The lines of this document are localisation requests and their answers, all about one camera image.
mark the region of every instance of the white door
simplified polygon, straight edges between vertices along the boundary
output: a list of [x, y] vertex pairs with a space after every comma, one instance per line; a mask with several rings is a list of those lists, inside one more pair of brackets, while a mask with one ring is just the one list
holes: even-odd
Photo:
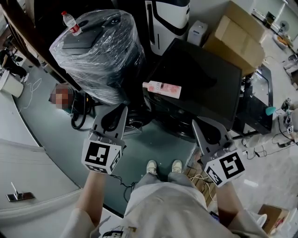
[[[18, 192], [31, 192], [34, 199], [9, 202], [13, 182]], [[78, 190], [42, 147], [0, 139], [0, 210], [21, 208]]]

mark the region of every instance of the teal object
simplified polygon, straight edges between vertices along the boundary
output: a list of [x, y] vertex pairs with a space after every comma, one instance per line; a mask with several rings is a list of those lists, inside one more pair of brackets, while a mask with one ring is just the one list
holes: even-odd
[[274, 106], [270, 106], [270, 107], [268, 107], [268, 108], [266, 108], [266, 115], [267, 116], [270, 116], [270, 115], [272, 115], [274, 112], [275, 112], [275, 110], [276, 110], [276, 107], [274, 107]]

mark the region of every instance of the white trash bin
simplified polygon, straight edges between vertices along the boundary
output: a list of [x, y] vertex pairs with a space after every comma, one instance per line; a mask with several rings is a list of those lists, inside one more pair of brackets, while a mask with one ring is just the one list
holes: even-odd
[[24, 86], [16, 80], [8, 70], [6, 70], [0, 78], [0, 91], [3, 90], [15, 97], [20, 97]]

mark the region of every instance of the plastic wrap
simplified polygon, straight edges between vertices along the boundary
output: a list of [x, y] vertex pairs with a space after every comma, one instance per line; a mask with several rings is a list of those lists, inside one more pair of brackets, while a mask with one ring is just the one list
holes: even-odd
[[88, 52], [70, 54], [63, 48], [64, 41], [75, 36], [66, 29], [51, 45], [51, 54], [91, 96], [111, 105], [125, 102], [121, 85], [124, 80], [137, 78], [145, 61], [132, 15], [120, 10], [98, 10], [83, 14], [76, 22], [80, 26], [88, 22], [81, 27], [82, 33], [98, 26], [103, 31]]

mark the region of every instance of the red label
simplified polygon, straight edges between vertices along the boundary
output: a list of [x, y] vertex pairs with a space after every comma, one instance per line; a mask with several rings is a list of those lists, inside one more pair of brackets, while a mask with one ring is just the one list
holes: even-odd
[[78, 26], [78, 24], [75, 24], [74, 27], [70, 28], [70, 32], [71, 33], [75, 33], [80, 29], [80, 27]]

